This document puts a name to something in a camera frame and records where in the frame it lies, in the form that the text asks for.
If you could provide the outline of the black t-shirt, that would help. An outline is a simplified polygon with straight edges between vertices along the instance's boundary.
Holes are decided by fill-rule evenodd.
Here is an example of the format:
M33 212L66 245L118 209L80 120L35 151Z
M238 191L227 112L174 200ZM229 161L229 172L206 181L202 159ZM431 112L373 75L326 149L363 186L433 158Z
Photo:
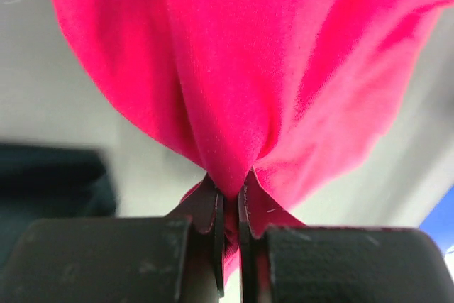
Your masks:
M38 219L114 216L109 171L90 149L1 144L1 263Z

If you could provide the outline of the pink red t-shirt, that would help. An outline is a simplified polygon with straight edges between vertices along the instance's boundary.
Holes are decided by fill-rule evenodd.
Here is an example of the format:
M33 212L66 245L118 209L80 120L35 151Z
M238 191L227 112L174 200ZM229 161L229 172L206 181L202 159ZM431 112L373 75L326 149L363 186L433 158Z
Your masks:
M370 152L453 0L52 0L109 102L228 198L289 209Z

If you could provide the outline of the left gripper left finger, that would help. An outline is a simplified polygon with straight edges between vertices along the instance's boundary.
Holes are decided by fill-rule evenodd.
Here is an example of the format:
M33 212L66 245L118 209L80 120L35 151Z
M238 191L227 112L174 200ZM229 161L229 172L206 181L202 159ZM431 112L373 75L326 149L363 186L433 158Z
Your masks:
M205 177L168 215L44 219L1 276L2 302L218 302L224 198Z

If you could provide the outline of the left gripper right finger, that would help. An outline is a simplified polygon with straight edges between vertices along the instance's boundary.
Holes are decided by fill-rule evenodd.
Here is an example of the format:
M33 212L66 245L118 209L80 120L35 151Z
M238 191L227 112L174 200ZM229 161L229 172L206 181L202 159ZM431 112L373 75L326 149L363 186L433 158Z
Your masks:
M244 302L452 302L435 243L411 228L306 226L250 171L238 195Z

